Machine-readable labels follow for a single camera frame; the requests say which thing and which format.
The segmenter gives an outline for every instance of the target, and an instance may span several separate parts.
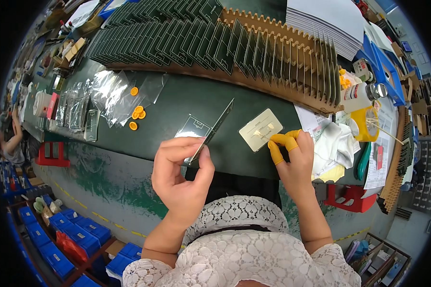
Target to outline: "right hand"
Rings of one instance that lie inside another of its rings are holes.
[[[284,161],[277,144],[286,147],[290,163]],[[314,143],[310,133],[300,129],[292,130],[285,135],[272,135],[268,148],[279,178],[292,200],[298,204],[311,196],[315,197],[314,188],[311,185]]]

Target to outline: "person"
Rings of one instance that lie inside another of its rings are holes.
[[[38,156],[40,142],[28,132],[23,132],[17,118],[17,109],[13,110],[11,117],[14,135],[5,141],[3,131],[0,130],[0,155],[15,165],[23,166]]]
[[[311,183],[314,145],[309,133],[294,130],[273,135],[268,142],[279,177],[298,207],[302,241],[288,234],[280,202],[226,196],[227,192],[205,204],[212,197],[212,187],[217,190],[224,184],[214,182],[208,147],[201,151],[193,181],[181,175],[180,167],[203,140],[181,137],[161,143],[152,186],[169,210],[145,239],[142,258],[123,272],[124,286],[361,285],[361,277],[333,243],[317,202]],[[290,163],[284,161],[278,144],[286,147]],[[227,189],[236,185],[229,182]],[[177,255],[181,244],[186,248]]]

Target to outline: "plastic bottle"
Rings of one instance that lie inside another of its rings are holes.
[[[341,91],[340,104],[344,106],[346,113],[350,113],[371,106],[373,100],[384,98],[387,94],[382,83],[377,86],[373,83],[358,83]]]

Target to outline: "white cloth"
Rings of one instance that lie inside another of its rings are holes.
[[[319,173],[335,162],[346,169],[353,167],[355,142],[349,126],[343,123],[329,123],[314,144],[312,174]]]
[[[232,221],[241,225],[255,221],[254,224],[269,229],[284,230],[284,214],[279,211],[273,217],[270,213],[276,209],[279,208],[275,204],[258,197],[222,198],[204,206],[185,237],[192,240],[204,233],[203,229],[211,230],[219,224],[223,228]],[[241,220],[243,212],[250,216]],[[241,280],[281,287],[361,285],[361,277],[345,262],[338,244],[327,244],[310,255],[302,242],[289,234],[253,230],[229,230],[199,237],[179,255],[174,269],[159,260],[141,259],[123,272],[126,287],[233,287]]]

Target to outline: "floor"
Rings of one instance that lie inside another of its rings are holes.
[[[167,212],[152,189],[153,162],[77,142],[68,143],[66,150],[70,168],[34,164],[35,174],[66,206],[110,228],[119,240],[142,246]],[[279,192],[289,233],[300,238],[297,207],[282,184]],[[343,250],[352,240],[365,238],[367,232],[382,239],[388,235],[394,213],[385,215],[376,204],[365,213],[326,206],[323,190],[317,192],[317,198],[332,236]]]

